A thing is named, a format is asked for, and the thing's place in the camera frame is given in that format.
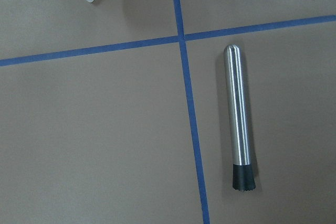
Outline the steel muddler black tip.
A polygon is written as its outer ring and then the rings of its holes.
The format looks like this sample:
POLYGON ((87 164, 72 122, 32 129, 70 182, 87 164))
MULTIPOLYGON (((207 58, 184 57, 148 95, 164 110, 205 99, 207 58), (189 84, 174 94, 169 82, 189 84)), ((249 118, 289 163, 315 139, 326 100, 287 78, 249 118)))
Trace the steel muddler black tip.
POLYGON ((251 164, 244 77, 240 48, 231 44, 224 49, 224 67, 233 157, 233 188, 256 188, 251 164))

